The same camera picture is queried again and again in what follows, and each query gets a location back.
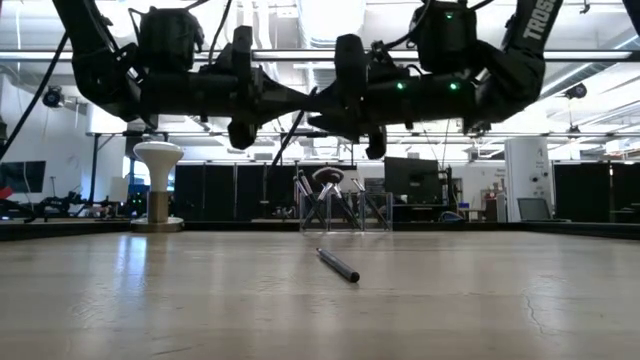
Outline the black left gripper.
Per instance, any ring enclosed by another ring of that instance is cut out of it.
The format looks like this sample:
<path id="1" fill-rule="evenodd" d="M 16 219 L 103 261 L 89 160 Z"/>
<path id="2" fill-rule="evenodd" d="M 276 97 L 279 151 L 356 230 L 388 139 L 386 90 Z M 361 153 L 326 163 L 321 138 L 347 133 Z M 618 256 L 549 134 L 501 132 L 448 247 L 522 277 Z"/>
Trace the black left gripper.
<path id="1" fill-rule="evenodd" d="M 270 121 L 294 111 L 316 111 L 313 95 L 286 87 L 251 65 L 252 44 L 252 28 L 239 26 L 231 45 L 232 69 L 225 56 L 222 64 L 204 64 L 193 71 L 195 55 L 202 51 L 200 42 L 141 42 L 138 64 L 144 74 L 139 82 L 138 115 L 152 122 L 161 115 L 208 117 L 232 110 L 229 142 L 245 150 L 255 143 L 259 126 L 241 121 Z"/>

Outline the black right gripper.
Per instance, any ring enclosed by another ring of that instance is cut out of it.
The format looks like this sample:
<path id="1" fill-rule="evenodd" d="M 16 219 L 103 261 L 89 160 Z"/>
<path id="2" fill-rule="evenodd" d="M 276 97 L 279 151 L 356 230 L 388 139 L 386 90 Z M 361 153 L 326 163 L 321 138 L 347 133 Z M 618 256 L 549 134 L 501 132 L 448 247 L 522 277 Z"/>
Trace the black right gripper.
<path id="1" fill-rule="evenodd" d="M 459 74 L 411 76 L 408 67 L 371 64 L 367 70 L 367 66 L 361 38 L 339 36 L 334 51 L 336 79 L 315 96 L 319 115 L 309 117 L 308 123 L 358 143 L 361 99 L 366 92 L 366 130 L 370 132 L 365 152 L 371 160 L 386 154 L 386 125 L 464 118 L 476 110 L 476 87 Z"/>

